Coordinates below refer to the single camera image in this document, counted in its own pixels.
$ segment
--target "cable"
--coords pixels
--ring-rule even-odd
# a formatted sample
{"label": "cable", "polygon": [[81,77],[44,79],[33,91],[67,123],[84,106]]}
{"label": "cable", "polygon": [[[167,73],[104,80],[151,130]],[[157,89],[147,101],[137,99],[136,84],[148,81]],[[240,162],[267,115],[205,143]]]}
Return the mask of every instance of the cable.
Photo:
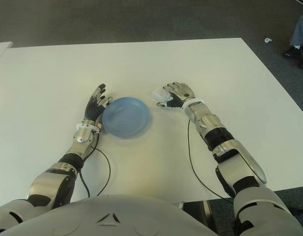
{"label": "cable", "polygon": [[83,185],[84,185],[84,187],[85,187],[85,189],[87,191],[87,197],[90,198],[91,197],[91,193],[89,192],[89,188],[88,188],[87,184],[84,181],[84,178],[83,178],[83,175],[82,175],[82,170],[79,171],[79,177],[81,178],[81,181],[82,181],[82,183],[83,183]]}
{"label": "cable", "polygon": [[109,159],[107,158],[106,154],[103,153],[103,151],[97,149],[97,148],[93,148],[94,150],[96,149],[97,151],[101,152],[102,155],[104,155],[104,157],[106,158],[107,162],[108,162],[108,165],[109,165],[109,176],[108,176],[108,179],[107,179],[107,182],[106,184],[103,186],[102,190],[97,194],[97,196],[99,196],[100,193],[102,193],[102,191],[106,188],[106,186],[108,185],[108,182],[110,180],[110,176],[111,176],[111,166],[110,166],[110,162],[109,162]]}
{"label": "cable", "polygon": [[[97,135],[96,146],[98,145],[98,142],[99,142],[99,134]],[[92,155],[93,152],[94,152],[94,149],[85,157],[85,159],[83,160],[83,162],[85,162],[88,159],[88,157],[90,157],[90,155]],[[83,178],[83,175],[82,175],[82,170],[79,171],[79,177],[81,178],[81,181],[82,181],[82,183],[83,183],[83,185],[84,185],[84,187],[85,187],[85,189],[87,191],[87,197],[90,198],[91,194],[90,194],[90,191],[89,191],[89,188],[88,188],[87,184],[84,181],[84,178]]]}
{"label": "cable", "polygon": [[188,149],[189,149],[189,159],[190,159],[190,163],[191,163],[191,167],[193,170],[193,173],[195,174],[195,176],[197,177],[197,179],[200,181],[200,183],[206,187],[209,191],[211,191],[212,193],[214,193],[216,196],[220,197],[221,199],[225,200],[226,202],[230,203],[231,205],[233,205],[233,203],[225,198],[223,198],[222,196],[218,195],[217,193],[215,193],[214,191],[212,191],[210,188],[208,188],[201,180],[200,178],[197,176],[193,164],[192,164],[192,160],[191,160],[191,153],[190,153],[190,122],[191,120],[189,120],[188,125],[187,125],[187,144],[188,144]]}
{"label": "cable", "polygon": [[[97,135],[97,141],[96,141],[95,147],[98,146],[98,142],[99,142],[99,134]],[[94,148],[93,148],[93,150],[88,154],[88,156],[85,157],[85,159],[83,160],[83,162],[85,162],[85,161],[88,159],[88,157],[90,157],[90,155],[92,155],[93,152],[94,152]]]}
{"label": "cable", "polygon": [[[107,160],[107,162],[108,162],[108,165],[109,165],[109,176],[108,176],[107,182],[105,183],[105,185],[103,186],[103,188],[100,190],[100,192],[97,194],[97,196],[99,196],[99,194],[102,193],[102,191],[106,188],[106,186],[108,185],[108,182],[109,182],[109,180],[110,180],[110,176],[111,176],[111,165],[110,165],[110,161],[109,161],[109,159],[107,158],[106,154],[103,153],[103,151],[97,149],[98,142],[99,142],[99,134],[98,134],[98,136],[97,136],[97,141],[96,141],[95,147],[92,147],[92,146],[91,146],[92,151],[91,151],[91,152],[89,153],[89,155],[87,155],[87,157],[84,159],[84,162],[85,162],[85,161],[87,160],[87,158],[90,157],[90,155],[91,155],[95,150],[97,150],[97,151],[101,152],[102,155],[104,155],[104,157],[106,158],[106,160]],[[81,178],[81,181],[82,181],[82,183],[83,183],[83,185],[84,185],[84,187],[85,187],[85,189],[86,189],[86,191],[87,191],[87,196],[88,196],[88,198],[90,198],[91,195],[90,195],[88,186],[87,186],[87,184],[86,184],[85,181],[84,181],[84,178],[83,178],[83,175],[82,175],[82,172],[81,172],[81,171],[79,172],[79,177]]]}

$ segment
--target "robot forearm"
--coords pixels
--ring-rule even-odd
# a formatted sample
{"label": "robot forearm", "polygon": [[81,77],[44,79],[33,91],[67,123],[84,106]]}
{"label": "robot forearm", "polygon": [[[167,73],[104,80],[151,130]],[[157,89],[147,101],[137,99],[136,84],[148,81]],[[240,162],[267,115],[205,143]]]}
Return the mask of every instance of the robot forearm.
{"label": "robot forearm", "polygon": [[212,114],[202,100],[192,99],[183,111],[218,163],[216,174],[224,190],[234,199],[236,235],[300,235],[303,229],[283,201],[266,187],[261,167]]}
{"label": "robot forearm", "polygon": [[248,187],[265,185],[266,177],[261,167],[201,100],[189,100],[182,109],[195,123],[217,161],[217,177],[229,196],[235,197]]}
{"label": "robot forearm", "polygon": [[0,207],[0,232],[70,202],[75,180],[94,143],[94,134],[101,130],[101,124],[95,126],[96,119],[112,101],[112,97],[101,96],[104,91],[104,84],[96,88],[87,104],[84,120],[76,126],[72,146],[58,163],[33,181],[27,199]]}

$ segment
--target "white strap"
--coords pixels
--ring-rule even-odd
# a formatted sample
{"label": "white strap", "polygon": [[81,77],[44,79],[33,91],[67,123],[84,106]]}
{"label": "white strap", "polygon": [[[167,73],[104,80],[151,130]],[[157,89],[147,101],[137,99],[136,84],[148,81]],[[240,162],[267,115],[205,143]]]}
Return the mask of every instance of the white strap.
{"label": "white strap", "polygon": [[188,101],[184,102],[183,105],[182,105],[182,110],[183,110],[184,114],[186,114],[185,113],[186,108],[188,108],[189,105],[191,105],[191,104],[193,104],[195,102],[202,102],[202,103],[204,103],[204,100],[202,98],[193,98],[191,100],[188,100]]}

